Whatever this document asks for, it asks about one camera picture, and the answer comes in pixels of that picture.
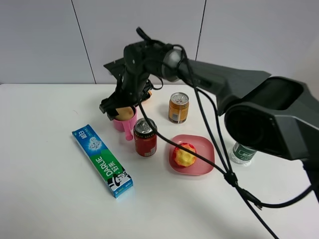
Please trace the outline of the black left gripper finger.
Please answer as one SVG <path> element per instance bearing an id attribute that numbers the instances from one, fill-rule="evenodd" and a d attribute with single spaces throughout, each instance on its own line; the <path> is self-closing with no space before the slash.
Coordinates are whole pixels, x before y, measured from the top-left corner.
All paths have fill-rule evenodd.
<path id="1" fill-rule="evenodd" d="M 101 101 L 99 109 L 102 113 L 113 113 L 119 107 L 120 103 L 117 94 L 114 92 L 108 98 Z"/>

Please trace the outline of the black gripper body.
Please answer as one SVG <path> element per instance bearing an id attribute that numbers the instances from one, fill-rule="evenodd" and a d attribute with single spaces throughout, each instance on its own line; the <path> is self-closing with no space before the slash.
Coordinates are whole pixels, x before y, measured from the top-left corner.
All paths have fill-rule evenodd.
<path id="1" fill-rule="evenodd" d="M 124 56 L 104 65 L 117 79 L 115 93 L 119 106 L 138 103 L 150 74 L 163 77 L 162 62 L 171 44 L 160 42 L 137 42 L 124 48 Z"/>

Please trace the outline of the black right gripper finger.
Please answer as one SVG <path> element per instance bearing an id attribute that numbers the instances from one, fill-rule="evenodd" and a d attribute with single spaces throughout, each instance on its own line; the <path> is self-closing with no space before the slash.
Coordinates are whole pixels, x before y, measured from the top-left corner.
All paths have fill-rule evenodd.
<path id="1" fill-rule="evenodd" d="M 118 111 L 116 109 L 109 109 L 108 110 L 108 119 L 114 120 L 119 115 Z"/>

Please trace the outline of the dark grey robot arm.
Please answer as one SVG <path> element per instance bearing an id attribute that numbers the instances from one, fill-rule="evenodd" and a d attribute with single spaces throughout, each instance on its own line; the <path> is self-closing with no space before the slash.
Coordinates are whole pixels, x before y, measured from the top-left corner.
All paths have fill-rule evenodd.
<path id="1" fill-rule="evenodd" d="M 319 102 L 306 84 L 265 71 L 240 70 L 188 60 L 180 45 L 141 41 L 127 45 L 123 58 L 106 65 L 116 90 L 101 101 L 109 119 L 116 109 L 134 106 L 150 75 L 182 80 L 216 96 L 217 113 L 238 143 L 287 160 L 301 160 L 319 191 Z"/>

